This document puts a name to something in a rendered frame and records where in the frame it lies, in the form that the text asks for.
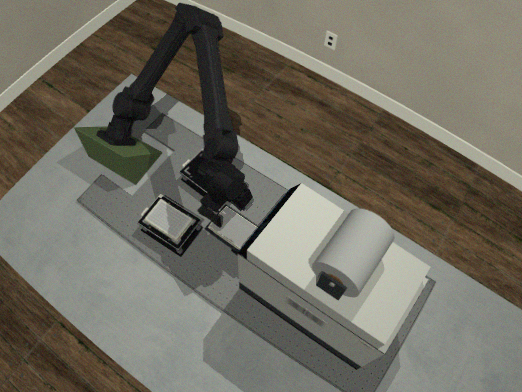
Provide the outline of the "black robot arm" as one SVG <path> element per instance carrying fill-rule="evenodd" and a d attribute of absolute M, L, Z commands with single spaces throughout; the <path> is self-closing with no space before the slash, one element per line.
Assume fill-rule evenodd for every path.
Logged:
<path fill-rule="evenodd" d="M 97 136 L 113 146 L 136 145 L 137 141 L 130 137 L 132 125 L 149 116 L 154 87 L 191 33 L 204 108 L 201 156 L 207 159 L 199 165 L 198 172 L 204 184 L 214 188 L 207 188 L 213 202 L 222 206 L 228 200 L 240 211 L 245 210 L 253 197 L 250 189 L 244 187 L 245 175 L 231 164 L 238 152 L 238 139 L 228 111 L 218 46 L 224 37 L 222 23 L 218 16 L 197 6 L 178 3 L 175 9 L 170 27 L 137 79 L 115 96 L 115 115 L 107 131 L 98 130 Z"/>

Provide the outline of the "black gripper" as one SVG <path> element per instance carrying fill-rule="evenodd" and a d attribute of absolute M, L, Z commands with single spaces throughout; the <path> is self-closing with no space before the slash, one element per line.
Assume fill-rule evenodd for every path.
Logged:
<path fill-rule="evenodd" d="M 198 212 L 199 214 L 205 216 L 206 218 L 212 220 L 212 222 L 217 225 L 218 227 L 221 228 L 221 219 L 220 219 L 220 216 L 216 215 L 215 213 L 213 213 L 213 211 L 215 212 L 219 212 L 219 209 L 225 204 L 223 204 L 222 206 L 213 202 L 209 193 L 207 193 L 201 200 L 201 204 L 202 206 L 198 209 Z M 208 206 L 208 207 L 207 207 Z M 209 210 L 208 208 L 211 208 L 213 211 Z M 217 224 L 216 224 L 217 223 Z"/>

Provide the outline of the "white multi-well plate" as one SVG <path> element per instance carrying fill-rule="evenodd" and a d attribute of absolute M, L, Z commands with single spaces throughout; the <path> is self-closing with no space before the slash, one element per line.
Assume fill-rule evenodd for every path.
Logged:
<path fill-rule="evenodd" d="M 178 242 L 194 220 L 160 199 L 144 221 Z"/>

